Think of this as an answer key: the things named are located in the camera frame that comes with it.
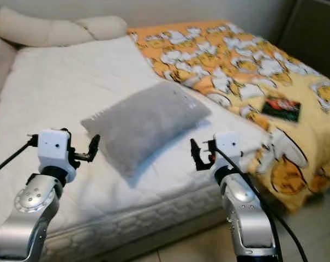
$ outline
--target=floor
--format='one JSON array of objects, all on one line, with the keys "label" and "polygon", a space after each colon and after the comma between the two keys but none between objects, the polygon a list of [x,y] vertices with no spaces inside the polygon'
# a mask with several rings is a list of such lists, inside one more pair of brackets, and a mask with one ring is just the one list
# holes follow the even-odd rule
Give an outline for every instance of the floor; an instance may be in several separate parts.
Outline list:
[{"label": "floor", "polygon": [[[307,254],[309,262],[330,262],[330,190],[312,200],[300,212],[286,217]],[[285,262],[301,257],[291,238],[279,228]],[[144,255],[132,262],[236,262],[229,226],[219,225]]]}]

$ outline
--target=book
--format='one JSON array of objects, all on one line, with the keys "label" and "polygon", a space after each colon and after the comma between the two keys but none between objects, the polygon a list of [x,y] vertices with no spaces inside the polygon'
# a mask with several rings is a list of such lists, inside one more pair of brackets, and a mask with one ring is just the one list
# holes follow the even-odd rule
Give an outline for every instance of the book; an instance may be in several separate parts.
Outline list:
[{"label": "book", "polygon": [[298,122],[301,104],[285,98],[267,97],[262,113],[284,120]]}]

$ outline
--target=white pillow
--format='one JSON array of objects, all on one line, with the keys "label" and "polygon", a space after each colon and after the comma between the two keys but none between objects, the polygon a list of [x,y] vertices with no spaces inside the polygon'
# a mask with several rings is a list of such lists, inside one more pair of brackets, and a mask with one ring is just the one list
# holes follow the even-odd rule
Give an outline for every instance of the white pillow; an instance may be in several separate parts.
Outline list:
[{"label": "white pillow", "polygon": [[45,20],[0,8],[0,37],[27,46],[60,46],[126,35],[127,24],[117,16],[78,21]]}]

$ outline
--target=yellow blanket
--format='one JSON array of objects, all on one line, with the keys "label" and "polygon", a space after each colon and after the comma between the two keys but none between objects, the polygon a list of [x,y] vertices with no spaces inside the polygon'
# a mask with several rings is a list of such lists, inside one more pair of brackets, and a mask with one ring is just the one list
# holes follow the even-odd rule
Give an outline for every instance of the yellow blanket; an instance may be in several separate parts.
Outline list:
[{"label": "yellow blanket", "polygon": [[[228,21],[130,28],[154,71],[269,132],[251,174],[286,207],[330,186],[330,80]],[[260,114],[266,96],[301,102],[298,123]]]}]

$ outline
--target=gray pillow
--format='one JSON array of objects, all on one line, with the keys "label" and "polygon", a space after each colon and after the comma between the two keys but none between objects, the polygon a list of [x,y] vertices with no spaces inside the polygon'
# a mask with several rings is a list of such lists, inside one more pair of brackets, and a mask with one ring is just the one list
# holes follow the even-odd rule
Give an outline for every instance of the gray pillow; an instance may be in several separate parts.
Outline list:
[{"label": "gray pillow", "polygon": [[171,82],[141,91],[81,121],[122,175],[131,176],[155,150],[209,115],[210,110]]}]

